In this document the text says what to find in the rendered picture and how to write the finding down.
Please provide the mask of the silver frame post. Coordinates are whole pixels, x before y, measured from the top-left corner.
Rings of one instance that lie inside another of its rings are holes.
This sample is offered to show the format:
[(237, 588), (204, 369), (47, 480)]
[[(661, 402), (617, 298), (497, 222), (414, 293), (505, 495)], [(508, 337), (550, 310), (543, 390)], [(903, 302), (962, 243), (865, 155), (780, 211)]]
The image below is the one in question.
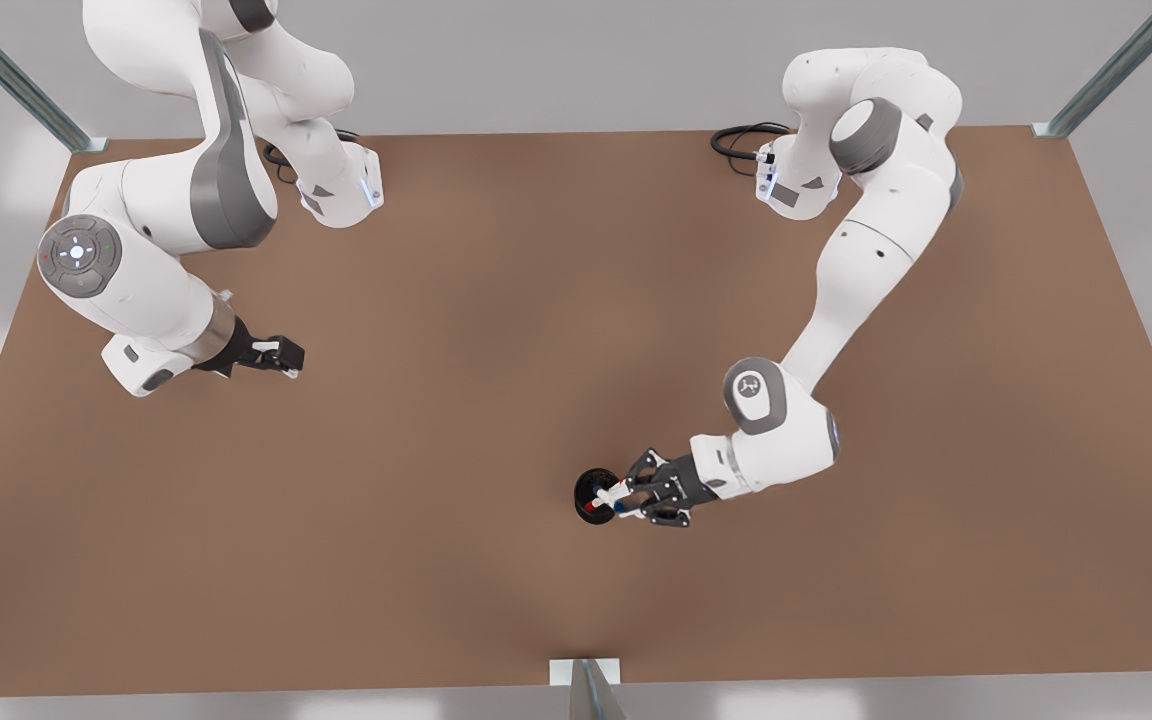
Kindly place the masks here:
[(6, 94), (26, 109), (55, 141), (59, 141), (71, 154), (96, 154), (108, 149), (108, 141), (93, 137), (74, 122), (71, 118), (54, 101), (50, 94), (41, 91), (28, 74), (0, 50), (0, 88)]
[(1151, 55), (1152, 13), (1051, 120), (1030, 124), (1030, 131), (1037, 138), (1068, 138)]
[(570, 688), (567, 720), (628, 720), (614, 694), (620, 659), (552, 659), (548, 667), (550, 685)]

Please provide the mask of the black round cup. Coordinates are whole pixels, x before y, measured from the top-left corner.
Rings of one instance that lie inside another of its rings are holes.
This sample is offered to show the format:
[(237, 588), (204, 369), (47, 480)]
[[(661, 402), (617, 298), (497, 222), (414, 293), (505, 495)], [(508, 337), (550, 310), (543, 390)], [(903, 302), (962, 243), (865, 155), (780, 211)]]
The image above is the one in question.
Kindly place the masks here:
[(617, 515), (621, 514), (617, 510), (617, 502), (605, 503), (598, 493), (617, 487), (623, 488), (623, 483), (626, 479), (604, 468), (593, 468), (581, 473), (575, 487), (573, 487), (573, 506), (576, 507), (579, 518), (591, 525), (605, 524), (617, 518)]

